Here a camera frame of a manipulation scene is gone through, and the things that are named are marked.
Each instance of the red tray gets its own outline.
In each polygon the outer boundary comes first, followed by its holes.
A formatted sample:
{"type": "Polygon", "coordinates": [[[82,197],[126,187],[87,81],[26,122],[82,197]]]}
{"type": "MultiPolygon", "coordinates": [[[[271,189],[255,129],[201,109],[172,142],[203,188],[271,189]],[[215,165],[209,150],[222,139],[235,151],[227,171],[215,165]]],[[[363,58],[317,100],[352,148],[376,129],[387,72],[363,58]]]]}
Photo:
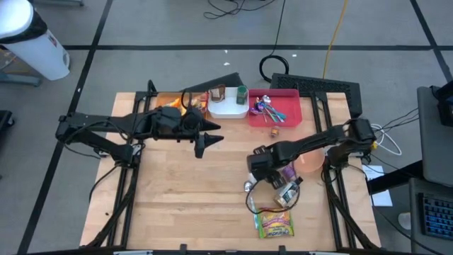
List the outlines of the red tray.
{"type": "Polygon", "coordinates": [[[296,89],[249,89],[248,103],[250,108],[255,107],[256,98],[264,95],[270,97],[270,105],[287,118],[282,122],[274,122],[269,115],[266,115],[268,122],[264,121],[262,114],[254,115],[248,112],[248,124],[252,127],[295,127],[302,121],[302,110],[300,108],[299,92],[296,89]]]}

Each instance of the paper sheet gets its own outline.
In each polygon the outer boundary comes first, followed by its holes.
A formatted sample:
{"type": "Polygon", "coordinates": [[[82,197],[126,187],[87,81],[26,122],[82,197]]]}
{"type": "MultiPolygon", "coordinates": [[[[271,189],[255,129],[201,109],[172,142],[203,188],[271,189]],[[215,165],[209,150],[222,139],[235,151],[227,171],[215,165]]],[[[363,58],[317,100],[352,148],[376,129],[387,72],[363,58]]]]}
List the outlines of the paper sheet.
{"type": "MultiPolygon", "coordinates": [[[[363,171],[367,175],[368,181],[384,175],[384,174],[381,174],[381,173],[384,173],[382,166],[370,166],[370,165],[365,166],[364,165],[363,171]]],[[[374,201],[375,206],[393,206],[393,203],[391,202],[389,190],[374,194],[373,201],[374,201]]]]}

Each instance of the chip bag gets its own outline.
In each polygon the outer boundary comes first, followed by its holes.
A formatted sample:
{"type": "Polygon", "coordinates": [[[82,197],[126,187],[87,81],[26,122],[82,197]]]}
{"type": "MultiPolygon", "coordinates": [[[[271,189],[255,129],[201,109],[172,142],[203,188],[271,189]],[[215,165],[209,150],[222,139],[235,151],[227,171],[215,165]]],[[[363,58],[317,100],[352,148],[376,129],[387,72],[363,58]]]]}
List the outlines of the chip bag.
{"type": "Polygon", "coordinates": [[[291,214],[286,212],[262,212],[258,216],[260,238],[294,236],[291,214]]]}

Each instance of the black keyboard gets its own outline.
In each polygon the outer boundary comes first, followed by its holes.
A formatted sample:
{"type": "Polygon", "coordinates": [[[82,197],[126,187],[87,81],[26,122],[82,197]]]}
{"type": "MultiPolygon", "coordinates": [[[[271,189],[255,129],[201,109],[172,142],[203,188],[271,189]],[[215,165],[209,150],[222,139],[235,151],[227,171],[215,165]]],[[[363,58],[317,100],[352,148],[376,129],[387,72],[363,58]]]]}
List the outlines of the black keyboard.
{"type": "Polygon", "coordinates": [[[418,194],[422,233],[453,240],[453,201],[418,194]]]}

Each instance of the wooden tabletop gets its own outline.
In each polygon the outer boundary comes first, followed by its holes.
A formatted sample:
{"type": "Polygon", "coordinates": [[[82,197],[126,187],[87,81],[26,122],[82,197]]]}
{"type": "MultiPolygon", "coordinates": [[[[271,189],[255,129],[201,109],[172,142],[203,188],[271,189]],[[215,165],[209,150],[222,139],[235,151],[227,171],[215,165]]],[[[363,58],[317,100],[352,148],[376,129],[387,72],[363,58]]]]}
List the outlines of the wooden tabletop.
{"type": "MultiPolygon", "coordinates": [[[[118,93],[112,115],[131,113],[133,100],[134,93],[118,93]]],[[[155,100],[151,102],[151,108],[155,103],[155,100]]],[[[311,101],[301,98],[300,104],[302,122],[297,127],[281,129],[276,139],[270,138],[268,127],[250,127],[247,119],[220,120],[208,116],[222,126],[221,130],[209,134],[223,135],[225,139],[208,147],[202,159],[195,158],[193,144],[189,142],[146,140],[127,248],[175,250],[180,244],[187,244],[190,250],[275,251],[279,245],[285,245],[288,251],[334,251],[328,200],[320,170],[301,174],[304,181],[300,186],[300,199],[291,210],[294,237],[259,239],[253,215],[244,204],[246,156],[260,145],[298,140],[315,133],[311,101]]],[[[328,93],[328,104],[334,125],[350,118],[343,93],[328,93]]],[[[124,143],[118,134],[109,133],[107,138],[124,143]]],[[[362,167],[358,159],[350,158],[350,164],[362,167]]],[[[112,166],[112,159],[102,159],[97,179],[112,166]]],[[[117,170],[94,191],[81,244],[90,242],[112,214],[119,176],[117,170]]],[[[349,167],[343,170],[343,177],[352,218],[369,239],[380,246],[364,174],[349,167]]],[[[253,192],[253,199],[257,206],[275,206],[274,195],[272,186],[262,182],[253,192]]],[[[346,247],[344,222],[339,213],[338,217],[346,247]]],[[[121,218],[116,244],[120,243],[122,224],[121,218]]]]}

